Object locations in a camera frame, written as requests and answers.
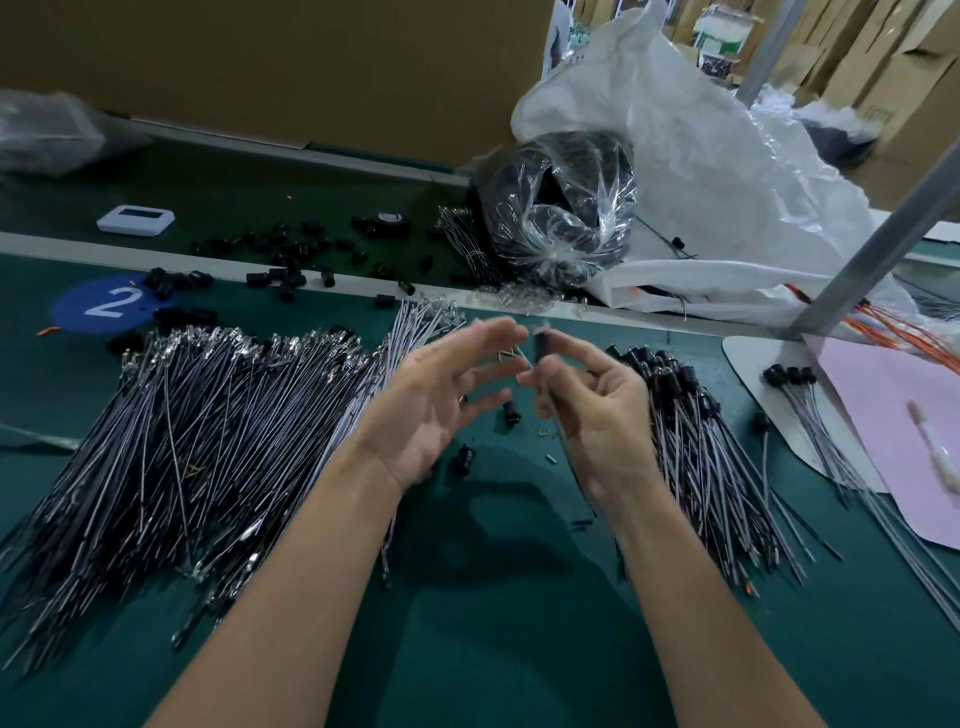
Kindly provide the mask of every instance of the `hand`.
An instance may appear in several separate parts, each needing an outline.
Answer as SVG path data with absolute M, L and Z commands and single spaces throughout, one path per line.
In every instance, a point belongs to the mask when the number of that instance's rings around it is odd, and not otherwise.
M 525 371 L 521 357 L 480 365 L 527 337 L 512 318 L 474 321 L 403 357 L 387 386 L 364 410 L 351 436 L 355 456 L 378 461 L 402 493 L 422 479 L 454 434 L 511 397 L 501 389 L 462 406 L 474 388 Z
M 552 396 L 564 428 L 570 465 L 581 486 L 614 519 L 632 490 L 660 481 L 650 435 L 647 388 L 636 372 L 591 343 L 550 329 L 550 353 L 519 375 L 537 387 L 537 414 L 552 416 Z M 577 370 L 557 354 L 580 361 Z

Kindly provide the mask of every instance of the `blue circle label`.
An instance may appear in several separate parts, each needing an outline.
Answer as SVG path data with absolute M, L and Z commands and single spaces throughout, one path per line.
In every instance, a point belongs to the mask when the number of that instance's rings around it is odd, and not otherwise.
M 154 311 L 174 304 L 160 302 L 143 287 L 146 275 L 126 273 L 88 280 L 60 296 L 50 307 L 54 324 L 80 333 L 116 333 L 153 320 Z

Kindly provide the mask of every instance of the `brown wall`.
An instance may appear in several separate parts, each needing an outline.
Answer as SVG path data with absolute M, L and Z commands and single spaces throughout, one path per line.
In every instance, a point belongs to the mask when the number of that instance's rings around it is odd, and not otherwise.
M 0 0 L 0 86 L 460 164 L 512 140 L 553 0 Z

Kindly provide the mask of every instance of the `pink paper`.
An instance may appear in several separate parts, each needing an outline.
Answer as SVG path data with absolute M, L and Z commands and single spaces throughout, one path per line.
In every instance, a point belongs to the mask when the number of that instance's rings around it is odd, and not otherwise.
M 893 349 L 821 336 L 804 339 L 914 533 L 960 548 L 960 497 L 940 482 L 906 408 L 909 400 L 921 406 L 960 467 L 960 376 Z

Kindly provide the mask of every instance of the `left hand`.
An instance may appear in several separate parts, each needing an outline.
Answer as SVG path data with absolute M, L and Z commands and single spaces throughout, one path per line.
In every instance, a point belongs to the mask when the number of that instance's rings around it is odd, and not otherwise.
M 526 337 L 526 327 L 510 317 L 476 320 L 408 353 L 364 410 L 350 437 L 353 456 L 378 461 L 402 494 L 422 479 L 457 430 L 511 397 L 504 388 L 460 404 L 476 387 L 528 368 L 521 357 L 479 363 Z

